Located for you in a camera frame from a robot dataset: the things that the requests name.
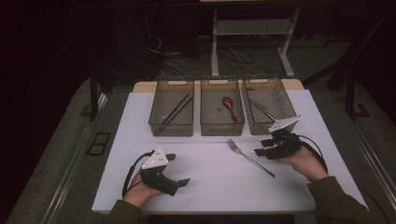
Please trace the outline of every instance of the fork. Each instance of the fork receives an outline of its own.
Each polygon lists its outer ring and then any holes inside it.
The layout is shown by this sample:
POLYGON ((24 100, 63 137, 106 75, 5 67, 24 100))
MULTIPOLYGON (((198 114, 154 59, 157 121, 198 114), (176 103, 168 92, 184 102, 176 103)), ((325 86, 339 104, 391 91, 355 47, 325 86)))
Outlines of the fork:
POLYGON ((275 178, 275 175, 273 173, 271 173, 270 171, 268 171, 267 169, 265 169, 263 166, 261 166, 258 162, 254 161, 253 159, 251 159, 249 156, 245 155, 241 148, 239 148, 234 142, 233 140, 228 139, 227 141, 228 145, 230 146, 230 148, 233 150, 234 153, 242 155, 243 157, 245 157, 248 161, 250 161, 251 163, 253 163, 254 165, 256 165, 260 170, 262 170, 263 172, 265 172, 266 174, 268 174, 269 176, 271 176, 272 178, 275 178))

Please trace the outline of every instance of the human hand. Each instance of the human hand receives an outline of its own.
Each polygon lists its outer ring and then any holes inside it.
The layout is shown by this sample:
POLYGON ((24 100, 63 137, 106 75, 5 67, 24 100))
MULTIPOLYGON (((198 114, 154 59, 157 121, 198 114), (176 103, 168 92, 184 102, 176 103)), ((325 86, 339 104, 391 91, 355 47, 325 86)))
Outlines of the human hand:
POLYGON ((304 175, 310 182, 329 176, 320 162, 304 146, 301 146, 294 155, 274 161, 289 163, 295 171, 304 175))
POLYGON ((139 172, 134 176, 130 185, 130 189, 128 189, 122 198, 125 202, 131 203, 136 207, 141 207, 154 196, 163 194, 163 192, 145 185, 142 182, 140 171, 141 170, 139 170, 139 172))

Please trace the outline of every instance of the dark background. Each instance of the dark background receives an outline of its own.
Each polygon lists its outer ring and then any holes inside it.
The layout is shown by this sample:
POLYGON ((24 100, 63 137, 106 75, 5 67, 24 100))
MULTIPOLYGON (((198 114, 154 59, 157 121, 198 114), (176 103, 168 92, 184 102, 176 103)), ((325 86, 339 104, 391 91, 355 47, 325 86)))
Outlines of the dark background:
MULTIPOLYGON (((375 7, 364 4, 303 7, 295 36, 353 38, 370 27, 367 21, 383 14, 385 2, 376 1, 375 7)), ((7 0, 0 4, 3 223, 73 94, 90 73, 95 72, 106 92, 111 92, 114 86, 151 79, 158 68, 156 59, 147 51, 150 32, 163 36, 165 45, 178 45, 194 55, 196 36, 211 35, 212 13, 157 10, 151 12, 156 26, 148 26, 142 20, 146 12, 81 12, 64 0, 7 0)), ((240 14, 236 9, 224 17, 240 14)), ((252 9, 250 15, 256 17, 257 10, 252 9)), ((389 98, 393 88, 384 85, 395 83, 395 75, 390 72, 396 68, 392 63, 395 48, 388 45, 396 38, 394 17, 393 11, 354 70, 359 80, 371 87, 370 93, 393 121, 395 101, 389 98)))

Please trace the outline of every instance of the white table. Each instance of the white table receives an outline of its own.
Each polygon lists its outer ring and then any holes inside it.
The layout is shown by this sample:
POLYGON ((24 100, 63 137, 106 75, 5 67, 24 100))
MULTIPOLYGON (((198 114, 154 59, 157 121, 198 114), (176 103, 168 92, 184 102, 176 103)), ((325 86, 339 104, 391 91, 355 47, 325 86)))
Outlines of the white table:
MULTIPOLYGON (((324 155, 329 173, 335 175, 344 191, 365 204, 309 91, 288 91, 297 114, 303 118, 293 132, 313 139, 324 155)), ((143 153, 162 147, 175 153, 164 170, 175 181, 190 178, 174 197, 155 197, 142 208, 151 214, 291 214, 312 212, 314 201, 305 178, 288 164, 258 158, 253 149, 270 135, 253 136, 248 124, 241 136, 232 137, 251 158, 276 175, 265 175, 252 163, 234 154, 228 147, 229 137, 201 136, 200 94, 194 96, 193 137, 154 137, 149 127, 153 92, 132 92, 125 106, 114 144, 109 154, 92 210, 108 213, 121 190, 130 166, 143 153)))

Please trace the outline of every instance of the sleeve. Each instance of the sleeve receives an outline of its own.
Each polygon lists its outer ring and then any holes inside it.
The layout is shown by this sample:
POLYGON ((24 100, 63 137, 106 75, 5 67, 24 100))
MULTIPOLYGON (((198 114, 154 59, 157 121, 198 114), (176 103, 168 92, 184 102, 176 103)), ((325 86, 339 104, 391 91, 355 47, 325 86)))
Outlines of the sleeve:
POLYGON ((140 208, 123 200, 117 200, 106 217, 106 224, 135 224, 141 214, 140 208))
POLYGON ((317 207, 318 224, 371 223, 367 208, 347 195, 334 176, 308 184, 317 207))

